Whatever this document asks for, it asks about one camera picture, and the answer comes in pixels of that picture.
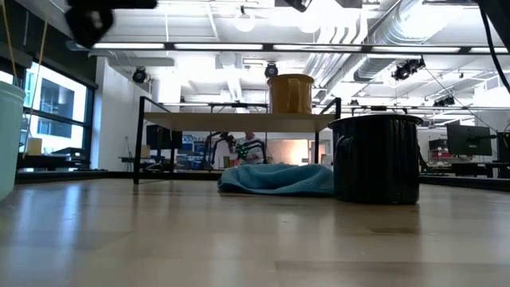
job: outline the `black metal table frame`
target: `black metal table frame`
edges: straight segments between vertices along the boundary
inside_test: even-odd
[[[136,147],[135,147],[135,162],[134,162],[134,171],[133,171],[133,183],[134,184],[139,184],[139,180],[140,180],[140,160],[141,160],[141,156],[142,156],[142,138],[143,138],[143,121],[145,120],[145,106],[146,106],[146,102],[149,102],[150,104],[153,104],[155,105],[156,107],[158,108],[161,108],[163,111],[165,112],[171,112],[169,109],[165,108],[162,104],[159,104],[159,103],[156,103],[155,101],[153,101],[152,99],[146,97],[146,96],[141,96],[140,97],[140,101],[139,101],[139,109],[138,109],[138,124],[137,124],[137,128],[136,128]],[[342,114],[342,100],[340,98],[335,98],[331,101],[331,103],[329,103],[321,112],[320,114],[324,114],[325,112],[327,112],[333,105],[335,105],[335,119],[339,119],[341,117],[341,114]],[[210,104],[210,107],[211,107],[211,112],[213,111],[214,107],[217,107],[217,106],[229,106],[229,107],[233,107],[233,108],[247,108],[249,106],[257,106],[257,107],[261,107],[261,108],[266,108],[267,110],[267,107],[268,105],[267,104],[244,104],[244,103],[239,103],[239,104]],[[315,141],[316,141],[316,145],[315,145],[315,163],[319,163],[319,138],[320,138],[320,132],[316,132],[315,134]],[[336,142],[338,141],[338,135],[336,135],[335,133],[333,133],[333,151],[336,149]],[[172,179],[177,179],[178,177],[176,177],[176,173],[174,172],[174,158],[175,158],[175,149],[173,148],[173,141],[171,140],[171,148],[170,148],[170,170],[168,173],[162,173],[162,176],[161,176],[161,179],[167,179],[167,180],[172,180]]]

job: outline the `pipe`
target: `pipe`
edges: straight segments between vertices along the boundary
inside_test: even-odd
[[[448,7],[434,9],[423,6],[423,0],[401,0],[386,16],[373,34],[366,39],[373,45],[422,44],[455,18],[455,11]],[[397,59],[369,59],[365,55],[350,56],[342,70],[327,87],[334,88],[338,81],[353,73],[355,81],[372,81],[382,70]]]
[[[331,43],[332,44],[339,44],[342,42],[343,39],[346,38],[348,34],[348,28],[347,27],[339,27],[337,26],[335,29],[335,36],[333,36]],[[316,75],[313,77],[316,80],[316,86],[319,86],[320,81],[323,79],[324,74],[327,72],[328,68],[331,68],[331,63],[335,56],[338,56],[336,54],[325,54],[323,57],[324,60],[324,69],[322,69],[323,65],[319,65],[319,68],[317,69]]]
[[[236,59],[236,54],[233,52],[220,53],[220,63],[229,73],[227,76],[227,85],[229,86],[230,97],[233,101],[242,100],[241,82],[236,69]]]
[[[388,18],[388,16],[390,16],[391,12],[393,12],[393,10],[395,10],[397,7],[398,7],[398,4],[400,4],[402,0],[397,0],[395,3],[393,3],[393,5],[390,7],[390,9],[388,9],[388,11],[386,11],[386,13],[384,13],[384,15],[377,19],[377,21],[374,23],[374,25],[372,25],[370,27],[370,29],[368,30],[368,35],[367,37],[364,39],[367,40],[371,35],[374,34],[374,32],[377,30],[377,28],[379,28],[381,26],[381,24],[383,23],[384,20],[386,20],[386,18]]]
[[[367,19],[363,13],[359,15],[358,20],[356,21],[354,27],[349,29],[349,33],[346,38],[343,39],[344,44],[360,44],[367,36],[368,26]],[[342,67],[343,63],[349,58],[350,54],[336,54],[331,63],[331,67],[328,68],[326,75],[319,82],[319,86],[321,88],[325,87],[326,84],[334,77],[335,73],[337,73]]]
[[[317,38],[317,43],[322,43],[324,41],[326,35],[326,27],[320,27],[320,34]],[[310,75],[313,71],[313,68],[316,66],[317,61],[319,60],[319,55],[317,53],[313,53],[308,57],[308,61],[306,63],[306,66],[304,67],[303,74]]]
[[[337,43],[333,43],[333,39],[335,38],[336,31],[337,31],[336,27],[326,28],[326,36],[325,36],[324,42],[337,44]],[[324,62],[328,59],[328,56],[329,56],[329,54],[322,54],[322,53],[319,55],[319,60],[317,61],[316,65],[314,66],[312,73],[310,74],[310,77],[315,78],[317,76],[317,73],[320,71],[320,69],[322,69],[322,66],[324,65]]]

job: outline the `person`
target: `person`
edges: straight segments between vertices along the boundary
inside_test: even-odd
[[[251,144],[254,142],[260,140],[255,136],[253,132],[245,132],[245,137],[242,139],[237,140],[236,147],[239,145],[243,145],[245,147],[250,147]],[[246,160],[241,159],[240,164],[261,164],[264,163],[264,153],[262,151],[261,147],[254,147],[252,149],[248,150],[248,155],[246,156]]]

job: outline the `cable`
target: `cable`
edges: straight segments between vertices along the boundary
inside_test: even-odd
[[[496,49],[494,49],[494,42],[492,41],[491,28],[490,28],[490,25],[488,24],[487,14],[484,12],[484,10],[481,8],[481,6],[480,6],[480,14],[481,14],[481,19],[484,22],[485,33],[487,34],[488,48],[491,52],[492,60],[494,61],[494,65],[496,66],[496,70],[497,70],[498,74],[500,74],[500,78],[501,78],[501,81],[503,82],[503,85],[507,88],[507,91],[510,94],[510,85],[508,84],[507,77],[503,73],[503,69],[501,68],[500,61],[497,59]]]
[[[430,76],[448,93],[449,96],[451,96],[457,103],[459,103],[462,108],[465,108],[470,114],[472,114],[474,117],[476,117],[480,122],[482,122],[482,124],[485,124],[488,128],[492,129],[496,134],[497,134],[497,130],[493,127],[491,127],[489,124],[485,123],[476,113],[474,113],[473,111],[471,111],[467,106],[465,106],[464,104],[462,104],[451,92],[448,91],[448,89],[443,85],[441,84],[441,82],[427,69],[427,67],[424,67],[425,71],[427,71]],[[492,153],[497,157],[498,154],[496,151],[492,150]]]
[[[30,125],[32,124],[32,115],[33,115],[33,102],[35,101],[35,93],[37,92],[37,84],[39,84],[39,76],[41,75],[42,58],[44,57],[44,53],[45,53],[46,32],[48,31],[48,12],[49,12],[49,1],[46,1],[45,27],[42,30],[41,52],[39,53],[39,66],[37,67],[37,75],[36,75],[35,85],[34,85],[34,89],[33,89],[33,99],[32,99],[32,103],[30,105],[29,125],[27,127],[28,132],[26,133],[26,136],[25,136],[25,143],[27,143],[27,141],[29,139]],[[28,146],[28,144],[25,144],[25,148],[23,149],[23,156],[22,156],[23,159],[25,159],[27,146]]]

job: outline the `shelf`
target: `shelf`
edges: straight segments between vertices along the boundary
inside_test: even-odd
[[[145,120],[183,132],[321,132],[335,116],[146,112]]]

